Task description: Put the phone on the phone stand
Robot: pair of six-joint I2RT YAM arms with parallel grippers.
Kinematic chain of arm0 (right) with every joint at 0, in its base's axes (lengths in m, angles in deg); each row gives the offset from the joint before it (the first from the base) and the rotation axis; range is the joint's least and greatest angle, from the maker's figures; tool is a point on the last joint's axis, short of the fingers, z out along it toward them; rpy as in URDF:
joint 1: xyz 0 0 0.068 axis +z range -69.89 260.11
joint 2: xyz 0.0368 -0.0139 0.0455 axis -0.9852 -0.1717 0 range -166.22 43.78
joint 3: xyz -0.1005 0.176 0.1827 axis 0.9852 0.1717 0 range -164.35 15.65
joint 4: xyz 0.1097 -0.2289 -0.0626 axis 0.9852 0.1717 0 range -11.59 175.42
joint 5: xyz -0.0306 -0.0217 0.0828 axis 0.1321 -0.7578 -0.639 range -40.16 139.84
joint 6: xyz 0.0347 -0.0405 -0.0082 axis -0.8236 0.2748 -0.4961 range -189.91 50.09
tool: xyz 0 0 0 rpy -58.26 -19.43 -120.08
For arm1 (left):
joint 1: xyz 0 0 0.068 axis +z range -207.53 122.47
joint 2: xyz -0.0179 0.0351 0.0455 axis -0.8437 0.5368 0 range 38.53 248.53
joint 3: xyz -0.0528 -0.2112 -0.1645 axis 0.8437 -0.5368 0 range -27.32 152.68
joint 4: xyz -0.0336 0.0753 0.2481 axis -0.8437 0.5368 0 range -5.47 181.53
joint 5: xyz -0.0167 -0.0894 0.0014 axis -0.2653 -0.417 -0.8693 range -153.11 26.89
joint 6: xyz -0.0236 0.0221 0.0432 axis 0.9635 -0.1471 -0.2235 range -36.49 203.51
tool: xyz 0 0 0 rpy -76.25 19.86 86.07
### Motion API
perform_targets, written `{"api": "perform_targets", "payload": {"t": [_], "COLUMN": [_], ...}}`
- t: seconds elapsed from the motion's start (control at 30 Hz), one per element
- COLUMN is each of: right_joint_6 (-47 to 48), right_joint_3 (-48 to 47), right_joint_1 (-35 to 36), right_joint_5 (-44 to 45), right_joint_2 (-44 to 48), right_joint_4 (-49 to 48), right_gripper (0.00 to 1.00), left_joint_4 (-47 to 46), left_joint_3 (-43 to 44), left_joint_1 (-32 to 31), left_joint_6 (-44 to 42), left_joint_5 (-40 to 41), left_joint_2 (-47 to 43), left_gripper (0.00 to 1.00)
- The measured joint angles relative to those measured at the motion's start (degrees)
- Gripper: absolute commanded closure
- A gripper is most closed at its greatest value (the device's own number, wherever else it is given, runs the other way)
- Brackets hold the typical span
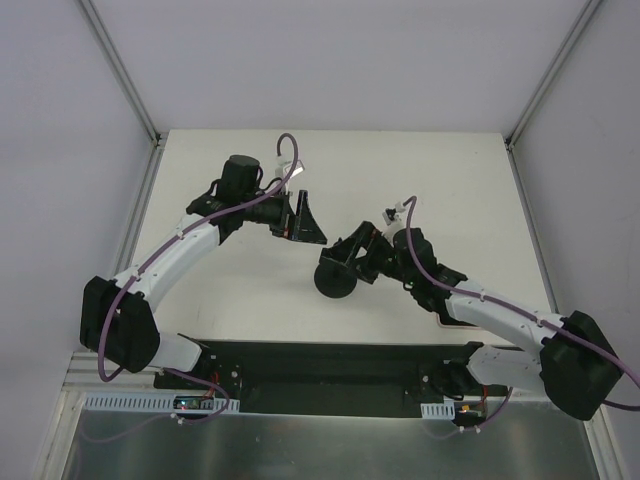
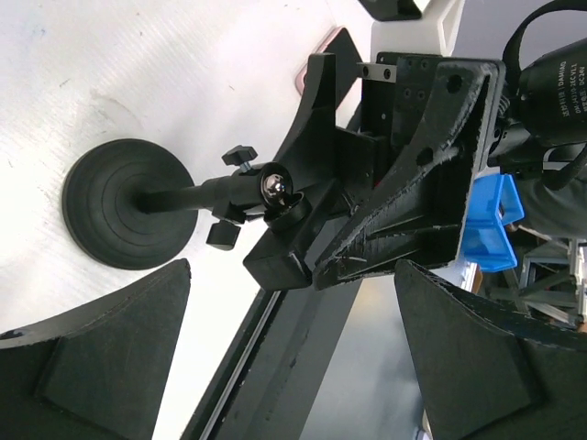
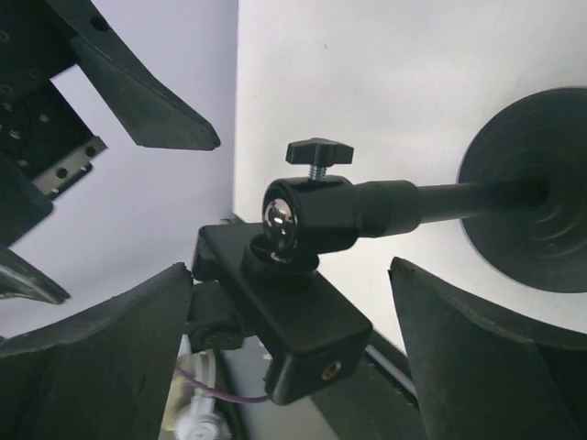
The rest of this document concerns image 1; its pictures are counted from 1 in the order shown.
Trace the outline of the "black phone stand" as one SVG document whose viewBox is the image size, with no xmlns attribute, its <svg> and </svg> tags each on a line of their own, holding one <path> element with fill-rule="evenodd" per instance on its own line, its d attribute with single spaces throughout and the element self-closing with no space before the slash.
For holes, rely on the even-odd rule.
<svg viewBox="0 0 640 480">
<path fill-rule="evenodd" d="M 357 286 L 357 276 L 346 267 L 334 263 L 320 263 L 313 276 L 316 289 L 330 299 L 349 296 Z"/>
</svg>

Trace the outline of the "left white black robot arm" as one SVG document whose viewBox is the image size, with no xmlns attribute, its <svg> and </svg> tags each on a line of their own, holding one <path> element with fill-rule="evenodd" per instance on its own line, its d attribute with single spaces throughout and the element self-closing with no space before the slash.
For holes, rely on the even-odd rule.
<svg viewBox="0 0 640 480">
<path fill-rule="evenodd" d="M 212 367 L 203 346 L 156 325 L 154 313 L 163 297 L 246 222 L 266 225 L 273 236 L 288 241 L 327 242 L 310 211 L 307 191 L 300 191 L 292 205 L 283 181 L 266 192 L 259 187 L 261 178 L 258 160 L 230 156 L 220 178 L 191 202 L 154 252 L 111 279 L 91 279 L 83 292 L 81 344 L 130 373 L 147 367 L 173 369 L 188 388 L 204 387 Z"/>
</svg>

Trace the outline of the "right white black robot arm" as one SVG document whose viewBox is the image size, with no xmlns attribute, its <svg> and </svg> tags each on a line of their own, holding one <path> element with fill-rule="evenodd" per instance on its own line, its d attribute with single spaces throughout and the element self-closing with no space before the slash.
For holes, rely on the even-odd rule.
<svg viewBox="0 0 640 480">
<path fill-rule="evenodd" d="M 413 300 L 440 319 L 484 329 L 511 349 L 469 342 L 464 356 L 429 372 L 431 387 L 460 400 L 484 386 L 543 393 L 565 414 L 589 420 L 622 378 L 616 354 L 589 315 L 537 312 L 484 292 L 466 275 L 440 263 L 418 228 L 393 235 L 362 223 L 350 236 L 322 250 L 314 272 L 326 297 L 349 296 L 360 282 L 379 277 L 401 283 Z"/>
</svg>

